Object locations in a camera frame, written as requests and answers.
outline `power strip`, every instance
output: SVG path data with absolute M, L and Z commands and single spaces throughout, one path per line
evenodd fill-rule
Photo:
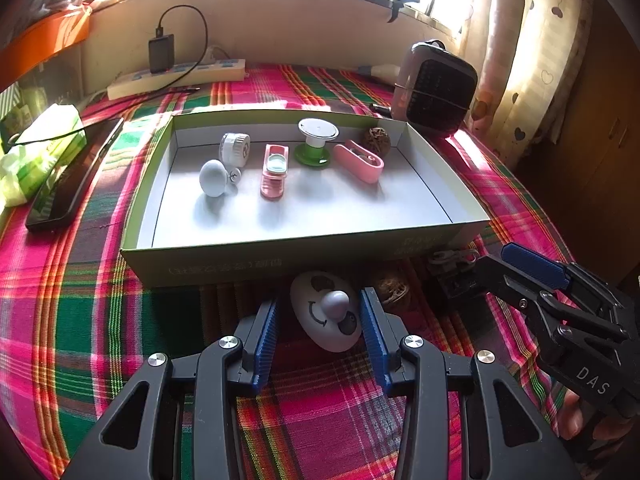
M 244 59 L 221 59 L 211 64 L 199 65 L 188 76 L 180 79 L 175 86 L 190 86 L 221 81 L 242 81 L 245 76 Z M 193 63 L 175 65 L 166 72 L 152 74 L 149 70 L 141 70 L 133 74 L 120 76 L 107 88 L 110 100 L 130 95 L 152 92 L 176 79 L 181 72 L 186 72 Z

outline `dried rattan ball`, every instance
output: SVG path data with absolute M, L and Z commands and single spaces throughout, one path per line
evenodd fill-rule
M 391 150 L 391 139 L 384 128 L 372 128 L 364 133 L 362 147 L 380 158 L 385 158 Z
M 406 280 L 398 272 L 394 270 L 379 272 L 373 276 L 372 283 L 380 303 L 387 312 L 407 309 L 411 301 L 411 293 Z

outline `pink plastic clip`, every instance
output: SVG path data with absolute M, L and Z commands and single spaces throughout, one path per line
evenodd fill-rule
M 365 150 L 352 140 L 347 140 L 345 145 L 335 146 L 334 157 L 347 170 L 368 184 L 375 184 L 385 167 L 385 163 L 379 156 Z
M 264 149 L 260 193 L 265 198 L 279 198 L 284 193 L 284 179 L 289 169 L 289 148 L 267 144 Z

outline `small gray object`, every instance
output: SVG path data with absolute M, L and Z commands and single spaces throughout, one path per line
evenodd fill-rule
M 234 346 L 238 346 L 238 338 L 232 335 L 225 335 L 224 337 L 220 338 L 218 344 L 225 349 L 233 348 Z
M 495 361 L 495 355 L 490 350 L 481 350 L 476 354 L 476 356 L 478 357 L 478 361 L 487 365 Z
M 424 339 L 422 339 L 419 335 L 408 335 L 404 338 L 404 344 L 409 348 L 420 348 L 424 345 Z
M 155 354 L 151 354 L 149 359 L 146 360 L 151 366 L 160 366 L 163 365 L 166 361 L 166 355 L 158 352 Z
M 569 337 L 572 334 L 571 329 L 564 325 L 560 325 L 558 327 L 558 333 L 560 335 L 567 336 L 567 337 Z
M 231 171 L 229 171 L 229 180 L 234 184 L 240 182 L 241 178 L 242 173 L 240 173 L 240 170 L 238 170 L 238 168 L 233 168 Z

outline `white mushroom-shaped knob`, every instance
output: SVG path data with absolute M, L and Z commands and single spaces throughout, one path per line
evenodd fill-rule
M 340 323 L 347 315 L 349 297 L 346 292 L 334 290 L 326 293 L 320 300 L 320 308 L 328 319 Z
M 208 160 L 200 170 L 200 187 L 205 195 L 215 198 L 225 192 L 229 182 L 235 184 L 240 177 L 240 170 L 237 168 L 227 172 L 219 160 Z

